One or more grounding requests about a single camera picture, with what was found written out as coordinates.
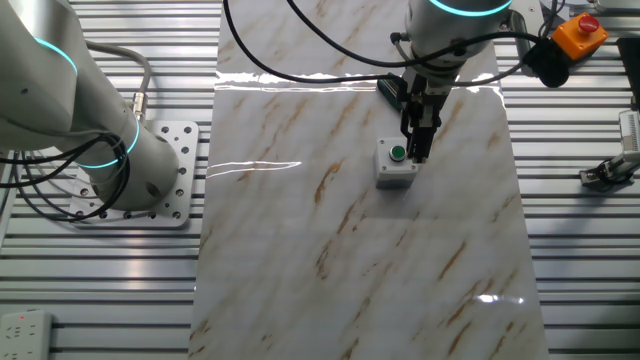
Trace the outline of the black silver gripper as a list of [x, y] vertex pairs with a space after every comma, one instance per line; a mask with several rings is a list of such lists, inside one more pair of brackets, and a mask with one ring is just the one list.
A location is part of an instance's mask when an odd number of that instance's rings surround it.
[[409, 143], [412, 161], [424, 163], [442, 124], [440, 112], [451, 88], [428, 80], [413, 69], [406, 69], [402, 79], [407, 87], [402, 101], [401, 133]]

